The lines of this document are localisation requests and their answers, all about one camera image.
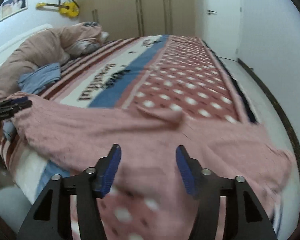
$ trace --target door handle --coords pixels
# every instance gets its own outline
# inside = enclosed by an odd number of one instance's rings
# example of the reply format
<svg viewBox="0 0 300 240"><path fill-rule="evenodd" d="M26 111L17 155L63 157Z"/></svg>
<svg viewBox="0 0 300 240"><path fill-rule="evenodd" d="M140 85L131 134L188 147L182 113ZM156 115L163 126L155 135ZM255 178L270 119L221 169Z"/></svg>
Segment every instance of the door handle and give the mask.
<svg viewBox="0 0 300 240"><path fill-rule="evenodd" d="M211 15L211 14L217 14L217 12L208 10L208 15Z"/></svg>

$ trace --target yellow guitar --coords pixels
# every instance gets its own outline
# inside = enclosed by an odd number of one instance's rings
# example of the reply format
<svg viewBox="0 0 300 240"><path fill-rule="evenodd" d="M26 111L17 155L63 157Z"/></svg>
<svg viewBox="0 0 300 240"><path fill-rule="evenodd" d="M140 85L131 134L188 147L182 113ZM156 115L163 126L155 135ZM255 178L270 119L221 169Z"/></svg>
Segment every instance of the yellow guitar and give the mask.
<svg viewBox="0 0 300 240"><path fill-rule="evenodd" d="M62 5L59 4L53 4L53 3L45 3L45 2L39 2L35 6L36 8L40 8L43 6L53 6L59 8L60 14L65 14L70 18L77 17L79 14L79 7L74 2L64 2Z"/></svg>

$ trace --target black baseboard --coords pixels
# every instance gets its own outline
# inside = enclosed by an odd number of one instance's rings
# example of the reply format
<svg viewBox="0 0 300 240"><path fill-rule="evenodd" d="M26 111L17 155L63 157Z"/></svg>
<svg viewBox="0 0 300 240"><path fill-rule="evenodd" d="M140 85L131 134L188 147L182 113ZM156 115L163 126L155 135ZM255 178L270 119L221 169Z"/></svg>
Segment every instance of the black baseboard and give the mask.
<svg viewBox="0 0 300 240"><path fill-rule="evenodd" d="M270 92L270 90L267 88L267 86L261 81L261 79L253 72L251 68L249 68L241 59L238 58L238 63L245 69L245 71L253 78L253 80L259 85L259 87L262 89L262 91L265 93L267 98L270 100L272 106L276 110L278 116L281 119L281 122L284 125L284 128L287 131L287 134L289 136L290 142L293 147L293 151L296 156L297 165L298 165L298 171L299 171L299 178L300 178L300 144L297 138L297 135L287 118L285 112L279 105L277 99L275 99L274 95Z"/></svg>

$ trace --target photo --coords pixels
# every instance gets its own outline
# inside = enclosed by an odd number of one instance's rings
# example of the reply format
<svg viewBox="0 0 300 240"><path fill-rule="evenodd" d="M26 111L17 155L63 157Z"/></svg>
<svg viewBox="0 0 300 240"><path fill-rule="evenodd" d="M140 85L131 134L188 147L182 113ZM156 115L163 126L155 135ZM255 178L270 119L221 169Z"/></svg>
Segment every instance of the photo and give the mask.
<svg viewBox="0 0 300 240"><path fill-rule="evenodd" d="M27 0L7 0L0 7L0 21L28 8Z"/></svg>

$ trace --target beige wardrobe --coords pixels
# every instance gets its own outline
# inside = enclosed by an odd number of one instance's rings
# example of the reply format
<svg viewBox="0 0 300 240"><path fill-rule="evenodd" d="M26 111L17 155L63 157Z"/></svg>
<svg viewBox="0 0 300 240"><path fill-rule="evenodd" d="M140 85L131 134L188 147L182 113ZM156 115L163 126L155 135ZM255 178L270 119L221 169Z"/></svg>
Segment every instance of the beige wardrobe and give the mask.
<svg viewBox="0 0 300 240"><path fill-rule="evenodd" d="M77 0L80 21L97 21L111 40L195 35L194 0Z"/></svg>

